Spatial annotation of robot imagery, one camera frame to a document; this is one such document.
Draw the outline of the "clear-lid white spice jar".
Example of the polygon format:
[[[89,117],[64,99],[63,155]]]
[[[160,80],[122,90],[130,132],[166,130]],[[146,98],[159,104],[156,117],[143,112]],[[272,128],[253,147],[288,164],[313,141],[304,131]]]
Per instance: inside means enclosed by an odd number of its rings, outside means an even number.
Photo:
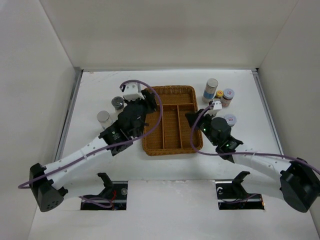
[[[124,99],[121,96],[116,96],[111,100],[111,104],[115,111],[114,116],[117,119],[119,114],[122,113],[125,108]]]

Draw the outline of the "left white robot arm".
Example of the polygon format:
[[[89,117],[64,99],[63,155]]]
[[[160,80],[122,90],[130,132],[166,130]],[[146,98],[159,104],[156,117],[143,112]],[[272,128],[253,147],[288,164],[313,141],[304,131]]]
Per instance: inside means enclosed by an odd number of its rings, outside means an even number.
[[[147,115],[155,113],[161,102],[153,89],[131,90],[126,85],[122,92],[126,107],[114,123],[74,153],[47,165],[36,163],[30,168],[27,184],[41,212],[51,211],[74,197],[93,204],[110,200],[114,185],[107,173],[98,172],[89,180],[80,175],[142,139],[146,135]]]

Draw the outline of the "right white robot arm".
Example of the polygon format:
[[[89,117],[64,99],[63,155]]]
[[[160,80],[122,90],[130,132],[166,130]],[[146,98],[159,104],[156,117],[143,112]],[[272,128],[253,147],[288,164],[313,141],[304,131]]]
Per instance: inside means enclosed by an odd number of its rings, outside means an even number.
[[[285,201],[298,212],[306,213],[320,196],[320,180],[303,159],[289,160],[273,153],[260,153],[231,135],[232,128],[221,117],[202,116],[200,111],[185,114],[192,130],[200,130],[215,146],[216,154],[233,164],[251,168],[265,177],[255,179],[249,171],[232,180],[232,192],[245,199],[251,194],[267,195]]]

